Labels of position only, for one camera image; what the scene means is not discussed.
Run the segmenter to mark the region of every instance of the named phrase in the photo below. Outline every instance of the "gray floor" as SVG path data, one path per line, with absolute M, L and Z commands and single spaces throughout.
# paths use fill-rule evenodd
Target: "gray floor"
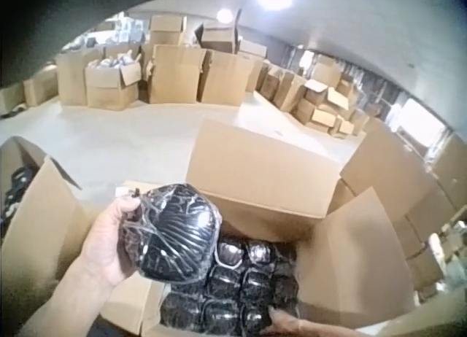
M 282 139 L 326 154 L 342 164 L 358 145 L 293 123 L 264 98 L 248 94 L 240 108 L 206 104 L 135 103 L 122 112 L 63 107 L 54 98 L 17 117 L 0 121 L 0 144 L 20 135 L 53 156 L 82 187 L 77 194 L 95 204 L 109 202 L 125 180 L 182 182 L 204 118 L 254 131 L 273 130 Z

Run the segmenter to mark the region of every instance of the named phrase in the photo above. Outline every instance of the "ceiling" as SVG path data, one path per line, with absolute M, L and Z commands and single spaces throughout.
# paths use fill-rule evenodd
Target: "ceiling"
M 467 11 L 459 0 L 294 0 L 268 12 L 256 0 L 155 0 L 134 11 L 215 18 L 243 7 L 240 24 L 338 56 L 394 81 L 467 141 Z

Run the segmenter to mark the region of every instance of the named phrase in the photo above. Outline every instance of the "hand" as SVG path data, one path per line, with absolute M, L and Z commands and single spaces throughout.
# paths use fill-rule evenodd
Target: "hand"
M 303 336 L 303 337 L 361 337 L 366 336 L 349 328 L 317 324 L 298 319 L 285 311 L 269 307 L 272 325 L 262 331 L 266 335 Z
M 92 275 L 111 287 L 117 286 L 135 272 L 135 268 L 119 243 L 120 223 L 127 213 L 138 208 L 140 200 L 129 196 L 116 198 L 96 219 L 85 243 L 80 260 Z

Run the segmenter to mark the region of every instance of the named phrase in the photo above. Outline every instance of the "warehouse floor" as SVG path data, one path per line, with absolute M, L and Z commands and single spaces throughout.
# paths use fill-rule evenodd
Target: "warehouse floor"
M 112 199 L 125 180 L 157 184 L 181 182 L 204 118 L 256 131 L 274 130 L 302 147 L 344 164 L 359 139 L 335 139 L 296 125 L 259 94 L 240 109 L 206 104 L 146 105 L 122 112 L 62 107 L 54 98 L 0 122 L 0 144 L 21 135 L 52 155 L 82 187 L 77 196 L 95 204 Z

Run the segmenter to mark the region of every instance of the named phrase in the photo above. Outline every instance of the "wall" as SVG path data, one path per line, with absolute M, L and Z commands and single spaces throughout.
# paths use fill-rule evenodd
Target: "wall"
M 152 14 L 153 12 L 130 12 L 129 16 L 131 18 L 149 20 Z M 194 30 L 205 21 L 212 20 L 209 18 L 188 15 L 187 31 L 185 32 L 184 42 L 191 43 L 194 37 Z M 272 63 L 280 66 L 283 61 L 287 60 L 290 45 L 286 42 L 247 27 L 239 27 L 239 33 L 240 36 L 243 36 L 246 40 L 268 47 L 268 60 Z

